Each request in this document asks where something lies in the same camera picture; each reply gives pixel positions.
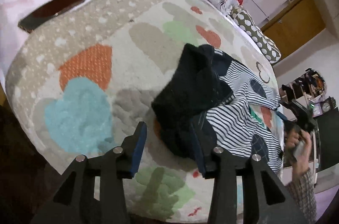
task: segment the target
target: plaid sleeve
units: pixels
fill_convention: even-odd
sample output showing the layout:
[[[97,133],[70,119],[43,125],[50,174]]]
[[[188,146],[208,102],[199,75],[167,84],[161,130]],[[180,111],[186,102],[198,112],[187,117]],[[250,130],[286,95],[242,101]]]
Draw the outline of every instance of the plaid sleeve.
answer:
[[[286,188],[304,214],[308,224],[315,223],[317,207],[311,169],[308,169],[298,180],[286,185]]]

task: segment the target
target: polka dot pillow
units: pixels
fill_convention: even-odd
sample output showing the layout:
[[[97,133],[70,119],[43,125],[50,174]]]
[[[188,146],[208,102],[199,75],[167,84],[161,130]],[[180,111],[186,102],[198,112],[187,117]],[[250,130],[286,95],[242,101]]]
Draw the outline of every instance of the polka dot pillow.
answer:
[[[231,15],[234,22],[255,41],[270,63],[276,63],[280,60],[281,53],[275,43],[254,24],[249,12],[243,6],[234,5]]]

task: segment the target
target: blanket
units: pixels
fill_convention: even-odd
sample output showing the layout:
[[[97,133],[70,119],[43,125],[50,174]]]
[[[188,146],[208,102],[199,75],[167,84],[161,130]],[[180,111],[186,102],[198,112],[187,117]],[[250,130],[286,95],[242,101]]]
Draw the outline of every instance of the blanket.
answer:
[[[166,148],[150,106],[172,78],[185,43],[211,44],[277,89],[267,59],[202,0],[92,0],[29,36],[6,76],[8,101],[59,173],[80,153],[93,157],[120,145],[138,121],[145,121],[148,136],[139,172],[124,181],[128,210],[164,221],[204,222],[213,181],[199,175],[194,161]],[[283,127],[275,114],[251,108],[282,143]],[[99,181],[95,193],[98,197]]]

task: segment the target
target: orange heart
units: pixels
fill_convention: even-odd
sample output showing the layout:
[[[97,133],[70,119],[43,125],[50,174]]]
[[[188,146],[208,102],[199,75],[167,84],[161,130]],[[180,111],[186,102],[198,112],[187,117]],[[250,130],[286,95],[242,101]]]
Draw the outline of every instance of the orange heart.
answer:
[[[218,36],[217,33],[208,30],[206,31],[204,28],[202,28],[199,25],[195,26],[197,32],[205,39],[209,44],[211,44],[215,48],[219,48],[221,45],[221,39]]]
[[[262,118],[264,119],[264,123],[268,128],[272,128],[272,112],[269,108],[261,106],[261,113],[262,113]]]
[[[192,6],[191,10],[199,15],[202,15],[202,12],[200,11],[200,9],[197,6]]]
[[[112,47],[96,44],[66,61],[60,68],[59,83],[62,90],[69,80],[86,77],[106,90],[111,80]]]

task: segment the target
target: floor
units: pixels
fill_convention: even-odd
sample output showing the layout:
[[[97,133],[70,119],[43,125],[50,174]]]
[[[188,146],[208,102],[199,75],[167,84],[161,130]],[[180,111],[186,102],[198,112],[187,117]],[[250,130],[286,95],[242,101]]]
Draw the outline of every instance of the floor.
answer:
[[[339,190],[339,185],[316,194],[317,220],[323,215],[323,213],[325,212],[328,205],[333,200],[338,190]]]
[[[0,106],[1,223],[29,223],[60,177],[36,151],[5,101]]]

